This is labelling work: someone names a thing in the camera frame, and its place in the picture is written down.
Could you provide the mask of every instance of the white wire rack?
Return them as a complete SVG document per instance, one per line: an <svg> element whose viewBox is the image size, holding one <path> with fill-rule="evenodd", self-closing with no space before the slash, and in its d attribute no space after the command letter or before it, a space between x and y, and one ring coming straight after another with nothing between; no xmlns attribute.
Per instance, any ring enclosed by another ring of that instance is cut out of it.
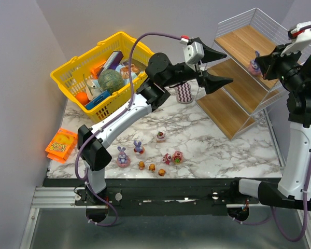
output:
<svg viewBox="0 0 311 249"><path fill-rule="evenodd" d="M249 72L247 71L247 65L243 65L240 60L238 60L237 58L235 58L235 56L227 52L226 48L224 48L220 43L217 42L217 38L221 36L225 36L247 25L253 27L261 35L263 35L268 40L270 40L274 44L274 46L290 43L290 40L288 39L288 31L286 28L284 28L282 25L280 25L277 21L272 19L270 16L268 16L266 13L264 13L259 8L254 8L244 13L241 13L239 15L236 15L234 17L231 17L227 20L224 20L218 24L216 35L215 35L215 42L213 43L212 48L218 51L223 51L227 53L229 56L223 60L209 63L208 66L212 67L216 64L224 62L225 60L232 59L245 71L246 74L249 74ZM310 54L311 54L311 46L308 46L302 51L302 56L300 57L299 62L304 63L307 60L307 58L310 56ZM229 97L238 106L240 106L241 109L248 115L246 122L242 124L242 126L237 130L237 132L232 137L232 139L238 137L244 131L248 130L250 127L258 123L259 121L263 120L263 117L256 118L256 114L264 113L262 111L266 107L272 105L274 102L282 98L284 95L287 95L287 91L282 87L279 81L276 84L274 84L273 87L269 89L269 88L266 88L265 85L263 85L262 79L253 77L253 76L251 77L256 81L257 84L259 84L266 91L265 97L262 99L262 101L259 103L259 105L255 108L255 110L252 113L245 110L242 104L235 97L231 96L231 94L228 91L226 91L225 88L222 88L222 90L227 95L229 95ZM201 90L199 91L198 96L196 96L196 99L200 99L204 97L205 95L206 95L205 91ZM251 123L251 122L248 122L251 119L254 120L254 123L250 126L246 126L247 123Z"/></svg>

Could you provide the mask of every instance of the gray floor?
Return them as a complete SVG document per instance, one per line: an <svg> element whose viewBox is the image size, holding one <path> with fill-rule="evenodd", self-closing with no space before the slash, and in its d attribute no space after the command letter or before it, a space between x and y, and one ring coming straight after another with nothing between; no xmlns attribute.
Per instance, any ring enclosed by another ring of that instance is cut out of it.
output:
<svg viewBox="0 0 311 249"><path fill-rule="evenodd" d="M292 237L301 225L294 210L277 210L285 230ZM250 222L270 215L269 207L253 207ZM122 217L114 227L87 223L83 209L41 210L31 248L308 248L306 239L288 242L274 221L261 226L243 226L225 216Z"/></svg>

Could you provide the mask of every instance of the orange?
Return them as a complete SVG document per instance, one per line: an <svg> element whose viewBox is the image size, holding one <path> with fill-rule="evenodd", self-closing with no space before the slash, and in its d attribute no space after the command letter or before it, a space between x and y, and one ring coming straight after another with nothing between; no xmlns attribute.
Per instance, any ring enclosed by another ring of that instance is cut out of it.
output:
<svg viewBox="0 0 311 249"><path fill-rule="evenodd" d="M90 102L88 99L88 95L85 92L79 92L76 94L75 98L78 100L79 103L82 105L86 105Z"/></svg>

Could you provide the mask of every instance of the cake figurine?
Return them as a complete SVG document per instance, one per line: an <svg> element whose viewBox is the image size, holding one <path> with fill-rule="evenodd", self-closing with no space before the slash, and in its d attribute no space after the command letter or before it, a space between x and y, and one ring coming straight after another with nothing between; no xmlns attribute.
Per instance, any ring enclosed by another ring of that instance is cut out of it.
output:
<svg viewBox="0 0 311 249"><path fill-rule="evenodd" d="M171 163L171 159L172 159L171 155L167 153L167 154L162 158L162 162L169 165L169 164Z"/></svg>
<svg viewBox="0 0 311 249"><path fill-rule="evenodd" d="M149 166L149 170L154 172L156 170L156 165L154 163L151 163Z"/></svg>
<svg viewBox="0 0 311 249"><path fill-rule="evenodd" d="M136 140L134 140L134 152L138 153L138 154L143 154L145 152L144 146L142 146L142 142L137 142Z"/></svg>
<svg viewBox="0 0 311 249"><path fill-rule="evenodd" d="M166 141L166 138L165 138L165 133L159 131L157 133L157 137L155 138L155 140L157 141L157 143L163 143Z"/></svg>
<svg viewBox="0 0 311 249"><path fill-rule="evenodd" d="M256 57L259 57L260 54L258 51L255 51ZM251 60L250 64L248 66L248 72L252 74L253 76L261 75L260 66L255 60Z"/></svg>
<svg viewBox="0 0 311 249"><path fill-rule="evenodd" d="M173 162L174 162L175 164L180 164L180 163L182 163L182 162L183 162L183 153L180 152L180 151L176 151L176 152L173 154L172 159L173 159Z"/></svg>
<svg viewBox="0 0 311 249"><path fill-rule="evenodd" d="M119 150L119 156L116 160L116 164L121 168L126 168L130 165L130 158L127 156L127 154L124 152L125 148L118 147Z"/></svg>
<svg viewBox="0 0 311 249"><path fill-rule="evenodd" d="M145 164L144 164L143 161L140 161L140 162L138 163L138 168L139 168L140 170L143 170L143 169L145 168Z"/></svg>
<svg viewBox="0 0 311 249"><path fill-rule="evenodd" d="M159 174L160 176L164 176L164 175L166 174L166 171L163 170L163 169L159 169L158 174Z"/></svg>

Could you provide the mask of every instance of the orange package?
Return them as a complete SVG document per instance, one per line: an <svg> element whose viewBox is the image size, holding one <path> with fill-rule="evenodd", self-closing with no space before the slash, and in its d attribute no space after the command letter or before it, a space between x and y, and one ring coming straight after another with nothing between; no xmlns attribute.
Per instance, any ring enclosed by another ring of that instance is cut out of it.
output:
<svg viewBox="0 0 311 249"><path fill-rule="evenodd" d="M95 67L93 67L90 71L91 74L93 75L94 79L98 79L98 73L100 71L100 69L102 69L103 65L106 63L106 61L96 65Z"/></svg>
<svg viewBox="0 0 311 249"><path fill-rule="evenodd" d="M45 151L47 157L65 163L77 144L77 134L60 128Z"/></svg>

